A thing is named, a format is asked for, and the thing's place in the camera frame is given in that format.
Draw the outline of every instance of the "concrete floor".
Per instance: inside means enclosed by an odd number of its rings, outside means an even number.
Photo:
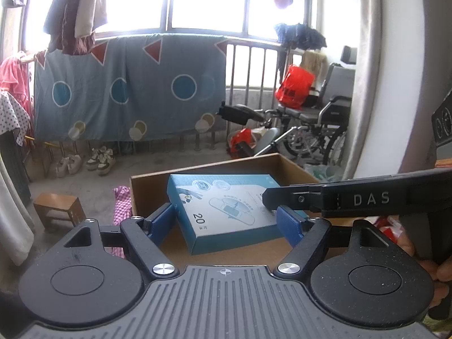
[[[191,147],[184,152],[177,150],[145,152],[137,155],[118,156],[116,159],[116,164],[105,176],[99,176],[95,171],[89,172],[82,168],[75,175],[66,175],[64,178],[58,179],[55,175],[55,164],[52,164],[46,179],[30,183],[32,200],[42,192],[75,195],[80,199],[87,218],[97,219],[100,225],[110,225],[113,223],[115,207],[113,189],[121,185],[129,186],[130,176],[221,162],[231,158],[225,151],[225,143],[219,143],[213,150],[205,146],[201,151],[195,151]],[[29,257],[20,267],[10,264],[8,273],[0,282],[2,291],[14,292],[19,277],[31,262],[44,254],[72,228],[72,224],[69,222],[52,221],[45,230],[32,202],[27,206],[27,210],[35,221],[37,229],[33,247]]]

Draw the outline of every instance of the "window frame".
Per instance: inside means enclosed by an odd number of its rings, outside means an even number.
[[[143,35],[143,34],[152,34],[152,33],[180,33],[180,34],[206,34],[206,35],[216,35],[216,36],[229,36],[234,38],[241,39],[251,39],[251,40],[260,40],[264,42],[276,42],[276,39],[253,36],[248,34],[248,23],[249,23],[249,7],[250,0],[245,0],[244,4],[244,13],[243,13],[243,24],[242,31],[232,32],[232,31],[217,31],[211,29],[198,29],[198,28],[173,28],[173,3],[174,0],[163,0],[162,8],[160,13],[160,27],[159,28],[143,28],[143,29],[135,29],[129,31],[106,31],[96,33],[96,39],[102,40],[107,38],[114,38],[118,36],[135,36],[135,35]],[[25,29],[26,29],[26,20],[28,16],[28,6],[27,4],[25,8],[22,10],[21,16],[21,32],[19,34],[19,46],[24,51],[26,49],[25,42]],[[312,11],[312,0],[305,0],[305,9],[303,13],[303,23],[310,25],[310,17],[313,14]]]

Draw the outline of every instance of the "finger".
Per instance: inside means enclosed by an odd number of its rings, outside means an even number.
[[[449,286],[444,283],[435,282],[435,293],[433,294],[432,302],[430,307],[438,306],[441,300],[449,294]]]
[[[432,280],[437,280],[438,264],[431,260],[419,261],[419,265],[422,266],[432,277]]]
[[[450,282],[452,280],[452,256],[439,266],[436,274],[441,282]]]
[[[410,241],[410,239],[408,238],[408,235],[406,234],[406,232],[403,232],[399,239],[397,240],[397,244],[398,246],[404,250],[408,255],[410,255],[411,257],[414,256],[415,250],[414,250],[414,245],[413,243]]]

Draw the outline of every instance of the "shoe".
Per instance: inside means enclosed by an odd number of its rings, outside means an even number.
[[[113,150],[108,149],[105,153],[100,155],[97,174],[100,176],[107,174],[115,163],[116,159],[113,157]]]
[[[69,174],[76,174],[82,166],[82,158],[79,155],[70,155],[67,158],[69,159],[67,164]]]
[[[97,169],[97,166],[99,165],[99,161],[100,161],[99,157],[106,151],[107,151],[107,147],[105,147],[105,146],[102,146],[99,149],[93,148],[93,155],[85,163],[86,169],[89,171],[95,171]]]
[[[61,178],[67,173],[67,165],[69,164],[69,158],[64,157],[56,164],[56,176]]]

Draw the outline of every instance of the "pair of shoes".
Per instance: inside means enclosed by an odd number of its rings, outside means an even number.
[[[97,174],[102,176],[110,172],[112,166],[116,163],[116,159],[113,156],[113,150],[107,149],[106,152],[100,155],[99,165],[97,166]]]
[[[69,174],[76,174],[80,167],[82,166],[82,158],[79,155],[69,155],[68,157],[62,158],[56,165],[56,176],[61,178]]]
[[[95,171],[100,162],[100,156],[107,151],[107,147],[103,146],[99,149],[93,148],[93,155],[85,163],[85,167],[89,171]]]

